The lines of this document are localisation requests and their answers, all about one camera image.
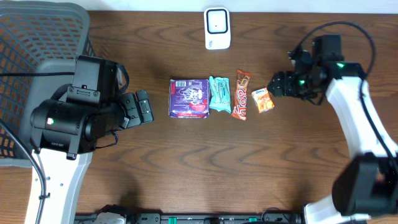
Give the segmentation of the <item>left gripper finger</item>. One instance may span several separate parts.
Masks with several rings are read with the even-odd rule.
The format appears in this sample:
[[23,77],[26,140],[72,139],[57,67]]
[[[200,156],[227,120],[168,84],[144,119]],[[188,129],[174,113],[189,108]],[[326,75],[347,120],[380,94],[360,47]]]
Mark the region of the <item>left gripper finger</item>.
[[149,98],[145,90],[139,90],[136,92],[138,101],[138,111],[141,116],[141,123],[151,123],[154,120],[152,108],[150,106]]
[[137,108],[136,96],[133,93],[123,94],[119,102],[124,110],[124,128],[132,128],[140,125],[140,115]]

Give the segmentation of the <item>small orange snack box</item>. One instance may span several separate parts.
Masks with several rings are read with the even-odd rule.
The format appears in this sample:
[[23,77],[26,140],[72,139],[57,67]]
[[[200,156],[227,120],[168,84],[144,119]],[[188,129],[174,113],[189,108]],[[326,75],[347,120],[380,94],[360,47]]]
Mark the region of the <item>small orange snack box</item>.
[[257,106],[259,113],[264,113],[274,108],[274,103],[271,100],[269,91],[267,88],[261,88],[251,93],[251,96]]

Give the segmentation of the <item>orange Top snack bar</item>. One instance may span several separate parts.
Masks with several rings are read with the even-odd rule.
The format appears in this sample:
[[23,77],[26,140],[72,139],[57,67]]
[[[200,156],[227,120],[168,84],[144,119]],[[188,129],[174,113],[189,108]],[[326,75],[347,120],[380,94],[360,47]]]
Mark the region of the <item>orange Top snack bar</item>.
[[234,107],[231,115],[236,119],[245,121],[248,101],[247,88],[251,74],[240,69],[237,69],[236,73],[236,91],[234,92]]

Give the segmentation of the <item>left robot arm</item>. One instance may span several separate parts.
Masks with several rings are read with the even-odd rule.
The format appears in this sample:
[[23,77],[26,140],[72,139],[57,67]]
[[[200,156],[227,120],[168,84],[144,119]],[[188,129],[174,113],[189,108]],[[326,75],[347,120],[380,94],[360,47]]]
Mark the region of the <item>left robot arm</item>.
[[73,223],[84,176],[98,139],[154,120],[147,92],[126,93],[103,108],[45,100],[30,117],[30,141],[39,174],[33,174],[26,223],[39,206],[40,223]]

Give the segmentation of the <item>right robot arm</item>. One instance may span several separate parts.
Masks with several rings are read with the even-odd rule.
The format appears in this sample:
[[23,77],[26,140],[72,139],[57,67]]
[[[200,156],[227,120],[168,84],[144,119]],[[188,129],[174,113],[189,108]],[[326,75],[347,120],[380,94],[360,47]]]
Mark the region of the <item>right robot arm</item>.
[[268,84],[274,96],[332,105],[349,149],[350,163],[331,195],[304,206],[301,223],[364,223],[397,213],[397,143],[384,128],[369,95],[366,72],[347,62],[339,47],[298,47],[289,52],[293,71],[277,72]]

